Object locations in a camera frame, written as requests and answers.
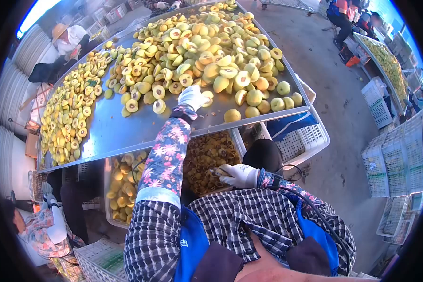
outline floral sleeve cover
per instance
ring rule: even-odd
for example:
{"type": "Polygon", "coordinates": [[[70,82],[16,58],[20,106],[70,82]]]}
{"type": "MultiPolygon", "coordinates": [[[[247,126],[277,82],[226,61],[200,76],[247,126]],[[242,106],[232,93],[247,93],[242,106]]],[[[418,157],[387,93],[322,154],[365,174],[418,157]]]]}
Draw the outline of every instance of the floral sleeve cover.
{"type": "MultiPolygon", "coordinates": [[[[274,182],[273,173],[266,172],[265,170],[262,170],[261,173],[262,173],[262,176],[259,178],[258,186],[259,187],[270,187],[270,186],[272,186],[272,184],[274,182]]],[[[314,206],[317,206],[317,205],[320,205],[320,204],[323,204],[324,203],[322,200],[320,200],[319,198],[313,196],[312,194],[310,194],[306,190],[303,190],[301,187],[299,187],[298,185],[296,185],[294,183],[288,182],[286,180],[281,180],[279,182],[279,186],[280,187],[289,188],[289,189],[292,189],[293,191],[298,192],[304,198],[309,199],[314,206]]],[[[279,192],[281,194],[289,193],[288,191],[285,191],[283,189],[277,189],[277,192],[279,192]]],[[[308,211],[310,211],[312,209],[306,203],[303,203],[303,207],[302,208],[303,208],[303,210],[305,212],[308,212],[308,211]]]]}
{"type": "MultiPolygon", "coordinates": [[[[188,105],[179,105],[175,110],[182,111],[192,121],[197,118],[197,114],[188,105]]],[[[166,121],[147,157],[136,203],[143,200],[161,201],[180,208],[183,160],[190,133],[191,126],[183,119],[171,117],[166,121]]]]}

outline black pants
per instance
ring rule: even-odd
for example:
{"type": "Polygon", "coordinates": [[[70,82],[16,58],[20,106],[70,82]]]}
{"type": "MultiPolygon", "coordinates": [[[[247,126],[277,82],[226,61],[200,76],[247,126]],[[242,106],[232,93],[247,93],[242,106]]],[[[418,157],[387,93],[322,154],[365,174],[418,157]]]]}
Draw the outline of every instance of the black pants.
{"type": "Polygon", "coordinates": [[[335,38],[335,41],[337,43],[343,44],[343,40],[345,40],[352,31],[351,22],[348,20],[346,15],[342,13],[340,13],[339,16],[327,13],[327,18],[331,21],[331,23],[341,28],[340,32],[335,38]]]}
{"type": "Polygon", "coordinates": [[[91,181],[83,180],[62,184],[62,170],[58,169],[47,175],[47,182],[52,186],[55,198],[63,204],[64,216],[72,233],[88,244],[88,231],[82,204],[99,196],[98,181],[91,178],[91,181]]]}
{"type": "MultiPolygon", "coordinates": [[[[267,172],[277,173],[282,168],[282,153],[273,141],[258,139],[244,154],[242,163],[253,168],[261,169],[263,167],[267,172]]],[[[196,199],[198,197],[191,189],[182,189],[180,194],[182,204],[188,206],[196,199]]]]}

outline white glove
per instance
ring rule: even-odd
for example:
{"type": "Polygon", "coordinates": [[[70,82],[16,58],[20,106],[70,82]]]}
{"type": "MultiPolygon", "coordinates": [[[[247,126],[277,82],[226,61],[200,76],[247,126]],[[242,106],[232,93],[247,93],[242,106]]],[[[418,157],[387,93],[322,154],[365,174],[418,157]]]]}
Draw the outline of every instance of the white glove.
{"type": "Polygon", "coordinates": [[[169,8],[169,3],[167,3],[167,2],[157,2],[157,4],[155,5],[155,8],[166,10],[167,8],[169,8]]]}
{"type": "Polygon", "coordinates": [[[52,194],[53,188],[49,183],[43,182],[42,183],[42,191],[44,192],[45,195],[52,194]]]}
{"type": "Polygon", "coordinates": [[[182,3],[180,1],[175,1],[174,3],[172,3],[171,5],[171,10],[177,10],[178,8],[180,8],[180,5],[182,3]]]}
{"type": "Polygon", "coordinates": [[[194,111],[197,111],[206,102],[208,102],[208,98],[202,95],[199,85],[188,86],[179,95],[179,105],[187,104],[191,106],[194,111]]]}
{"type": "Polygon", "coordinates": [[[257,178],[260,169],[248,165],[228,165],[223,164],[219,167],[231,176],[220,176],[219,180],[238,189],[257,187],[257,178]]]}

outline cardboard box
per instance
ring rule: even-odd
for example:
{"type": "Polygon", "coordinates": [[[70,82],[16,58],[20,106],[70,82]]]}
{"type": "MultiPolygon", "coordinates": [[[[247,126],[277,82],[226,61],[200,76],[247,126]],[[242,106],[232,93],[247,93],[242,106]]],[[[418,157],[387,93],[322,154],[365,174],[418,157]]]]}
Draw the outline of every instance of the cardboard box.
{"type": "Polygon", "coordinates": [[[28,133],[25,142],[25,155],[34,159],[38,158],[39,135],[28,133]]]}

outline gloved hand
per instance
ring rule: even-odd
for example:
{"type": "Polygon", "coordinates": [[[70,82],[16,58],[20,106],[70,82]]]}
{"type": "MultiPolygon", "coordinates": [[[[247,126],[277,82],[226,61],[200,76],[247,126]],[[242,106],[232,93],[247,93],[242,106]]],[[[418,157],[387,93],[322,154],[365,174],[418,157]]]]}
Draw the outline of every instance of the gloved hand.
{"type": "Polygon", "coordinates": [[[52,207],[52,203],[58,204],[58,200],[55,198],[53,194],[45,195],[45,199],[47,200],[47,204],[49,204],[49,207],[52,207]]]}
{"type": "Polygon", "coordinates": [[[180,5],[182,3],[180,1],[175,1],[174,3],[172,3],[171,5],[171,10],[177,10],[178,8],[180,8],[180,5]]]}
{"type": "Polygon", "coordinates": [[[223,164],[219,167],[231,176],[220,176],[219,180],[223,183],[235,186],[238,189],[257,187],[257,178],[260,169],[248,165],[228,165],[223,164]]]}
{"type": "Polygon", "coordinates": [[[44,195],[52,194],[53,188],[49,183],[43,182],[42,183],[42,192],[44,192],[44,195]]]}
{"type": "Polygon", "coordinates": [[[167,8],[169,8],[169,3],[167,3],[167,2],[157,2],[155,4],[155,8],[166,10],[167,8]]]}
{"type": "Polygon", "coordinates": [[[203,104],[208,102],[209,98],[206,98],[202,95],[199,85],[188,86],[180,95],[179,95],[179,105],[187,104],[193,108],[194,111],[197,111],[203,104]]]}

